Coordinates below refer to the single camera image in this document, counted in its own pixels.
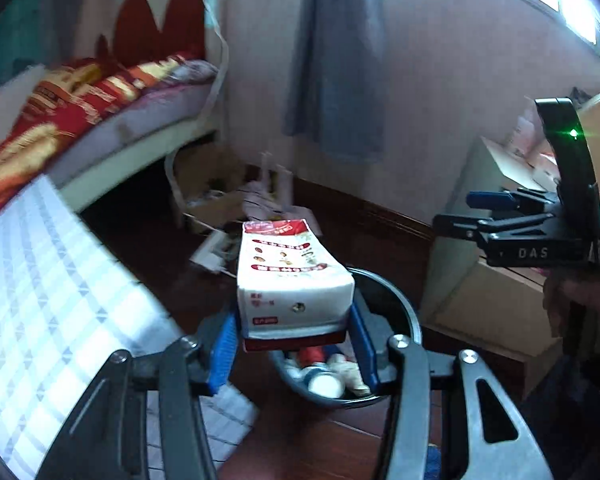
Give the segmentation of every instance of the red blanket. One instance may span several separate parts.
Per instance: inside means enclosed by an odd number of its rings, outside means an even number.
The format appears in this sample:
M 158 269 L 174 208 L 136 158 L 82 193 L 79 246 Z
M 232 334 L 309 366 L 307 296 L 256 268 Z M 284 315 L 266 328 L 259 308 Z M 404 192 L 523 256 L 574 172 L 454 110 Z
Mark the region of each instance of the red blanket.
M 184 60 L 170 56 L 111 75 L 106 65 L 87 59 L 48 72 L 0 144 L 0 209 L 77 139 Z

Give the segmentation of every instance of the printed label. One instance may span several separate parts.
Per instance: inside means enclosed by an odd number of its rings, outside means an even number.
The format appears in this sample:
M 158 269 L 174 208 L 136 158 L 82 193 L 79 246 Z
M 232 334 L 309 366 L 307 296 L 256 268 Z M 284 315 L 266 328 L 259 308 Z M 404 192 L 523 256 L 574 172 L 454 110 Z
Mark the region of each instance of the printed label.
M 266 265 L 253 264 L 251 269 L 253 270 L 271 270 L 273 272 L 309 272 L 310 270 L 323 270 L 328 267 L 327 264 L 317 264 L 313 267 L 270 267 Z
M 253 324 L 254 325 L 277 325 L 278 317 L 277 316 L 254 317 Z
M 246 234 L 293 236 L 309 231 L 304 220 L 276 220 L 274 222 L 245 222 L 242 231 Z
M 271 246 L 274 246 L 274 247 L 282 247 L 282 248 L 285 248 L 285 249 L 306 249 L 308 246 L 311 245 L 309 243 L 302 244 L 302 245 L 285 245 L 285 244 L 277 244 L 275 242 L 265 242 L 264 240 L 254 240 L 254 243 L 256 243 L 256 244 L 271 245 Z

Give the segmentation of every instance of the blue curtain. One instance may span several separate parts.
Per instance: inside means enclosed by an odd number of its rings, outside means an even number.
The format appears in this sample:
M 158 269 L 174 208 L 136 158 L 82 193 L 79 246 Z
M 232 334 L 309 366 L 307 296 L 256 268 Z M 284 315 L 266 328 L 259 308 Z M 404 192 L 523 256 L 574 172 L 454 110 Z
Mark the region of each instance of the blue curtain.
M 285 133 L 351 162 L 376 160 L 384 130 L 383 0 L 302 0 Z

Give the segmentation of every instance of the white sheet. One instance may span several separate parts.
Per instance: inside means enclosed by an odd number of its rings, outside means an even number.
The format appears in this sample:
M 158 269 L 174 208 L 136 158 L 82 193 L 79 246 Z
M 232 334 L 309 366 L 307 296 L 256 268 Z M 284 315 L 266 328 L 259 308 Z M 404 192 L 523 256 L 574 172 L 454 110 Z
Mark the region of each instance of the white sheet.
M 157 352 L 180 335 L 146 287 L 69 211 L 48 177 L 37 178 L 2 210 L 0 456 L 19 479 L 35 476 L 65 418 L 114 350 Z M 220 465 L 235 446 L 219 447 L 218 439 L 237 445 L 256 412 L 232 386 L 203 405 L 205 423 L 216 413 L 226 419 L 219 429 L 207 425 Z M 233 411 L 218 408 L 225 405 Z M 151 409 L 148 420 L 157 421 Z M 155 464 L 159 440 L 153 444 Z M 163 478 L 159 469 L 151 474 Z

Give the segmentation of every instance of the white box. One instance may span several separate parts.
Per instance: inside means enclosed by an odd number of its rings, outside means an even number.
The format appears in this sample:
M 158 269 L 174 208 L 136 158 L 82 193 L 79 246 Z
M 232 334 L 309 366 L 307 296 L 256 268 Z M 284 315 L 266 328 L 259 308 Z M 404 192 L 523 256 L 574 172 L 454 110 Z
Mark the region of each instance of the white box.
M 533 180 L 547 191 L 555 193 L 557 183 L 560 179 L 560 171 L 558 170 L 558 164 L 556 163 L 555 158 L 540 153 L 536 159 L 536 167 L 531 176 Z
M 344 340 L 353 276 L 305 220 L 245 222 L 237 282 L 247 350 Z

